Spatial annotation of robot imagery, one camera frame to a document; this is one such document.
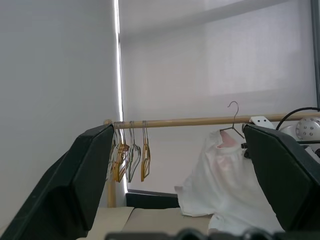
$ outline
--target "clothes rail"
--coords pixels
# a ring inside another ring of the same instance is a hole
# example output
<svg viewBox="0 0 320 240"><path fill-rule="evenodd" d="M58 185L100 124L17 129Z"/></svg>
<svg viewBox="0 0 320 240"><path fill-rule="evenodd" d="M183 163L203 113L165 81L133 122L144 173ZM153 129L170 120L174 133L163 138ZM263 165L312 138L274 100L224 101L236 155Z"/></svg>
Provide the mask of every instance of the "clothes rail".
<svg viewBox="0 0 320 240"><path fill-rule="evenodd" d="M222 116L222 117L202 117L202 118L181 118L181 119L168 119L168 120L148 120L146 121L147 128L163 128L163 127L181 127L181 126L203 126L203 125L223 125L223 124L244 124L248 123L251 117L254 116L264 116L270 122L279 122L286 114L270 114L270 115L246 115L246 116ZM286 121L299 121L306 117L320 117L320 112L297 112ZM104 124L111 124L111 120L105 120ZM142 121L133 122L134 129L141 129L143 127ZM125 121L121 124L122 129L130 128L130 122Z"/></svg>

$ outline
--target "white t-shirt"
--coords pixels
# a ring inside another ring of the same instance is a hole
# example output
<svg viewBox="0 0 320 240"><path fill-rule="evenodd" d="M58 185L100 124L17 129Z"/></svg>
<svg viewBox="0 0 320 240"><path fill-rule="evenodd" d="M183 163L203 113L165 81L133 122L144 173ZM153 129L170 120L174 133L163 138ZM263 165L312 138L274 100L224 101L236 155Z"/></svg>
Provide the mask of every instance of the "white t-shirt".
<svg viewBox="0 0 320 240"><path fill-rule="evenodd" d="M262 191L252 161L225 131L206 138L198 163L182 185L175 186L182 214L213 214L209 229L242 234L250 227L283 231Z"/></svg>

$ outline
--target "white garment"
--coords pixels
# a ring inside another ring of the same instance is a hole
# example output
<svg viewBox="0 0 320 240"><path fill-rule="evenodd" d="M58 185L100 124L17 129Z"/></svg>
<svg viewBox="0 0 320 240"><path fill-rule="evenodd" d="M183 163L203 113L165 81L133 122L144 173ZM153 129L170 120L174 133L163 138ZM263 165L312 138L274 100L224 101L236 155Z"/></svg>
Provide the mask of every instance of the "white garment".
<svg viewBox="0 0 320 240"><path fill-rule="evenodd" d="M250 227L270 233L283 231L258 183L252 161L243 156L240 144L225 131L210 133L195 169L182 185L174 187L182 214L213 214L209 229L235 235Z"/></svg>

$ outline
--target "white wall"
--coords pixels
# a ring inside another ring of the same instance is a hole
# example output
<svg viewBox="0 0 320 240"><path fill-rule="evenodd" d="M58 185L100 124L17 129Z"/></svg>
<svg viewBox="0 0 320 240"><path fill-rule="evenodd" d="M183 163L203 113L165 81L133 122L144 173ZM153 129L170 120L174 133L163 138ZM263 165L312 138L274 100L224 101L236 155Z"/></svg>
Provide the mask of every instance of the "white wall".
<svg viewBox="0 0 320 240"><path fill-rule="evenodd" d="M120 0L119 7L126 121L233 116L231 101L239 115L316 106L310 1ZM150 175L141 182L138 168L128 188L174 193L206 135L222 127L149 129Z"/></svg>
<svg viewBox="0 0 320 240"><path fill-rule="evenodd" d="M0 1L0 227L79 134L118 118L115 54L111 0Z"/></svg>

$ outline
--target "light strip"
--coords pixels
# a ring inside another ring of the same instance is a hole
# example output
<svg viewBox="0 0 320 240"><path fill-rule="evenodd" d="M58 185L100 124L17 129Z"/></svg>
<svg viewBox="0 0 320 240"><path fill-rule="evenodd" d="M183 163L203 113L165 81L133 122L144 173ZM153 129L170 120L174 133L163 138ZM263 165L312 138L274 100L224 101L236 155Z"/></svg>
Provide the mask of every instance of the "light strip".
<svg viewBox="0 0 320 240"><path fill-rule="evenodd" d="M124 111L122 105L122 88L121 88L121 49L119 42L120 24L119 24L119 2L118 0L113 0L114 7L114 31L115 31L115 41L116 41L116 79L117 79L117 91L118 91L118 107L119 107L119 119L122 122L124 120ZM124 193L128 192L127 187L127 176L123 175L123 188Z"/></svg>

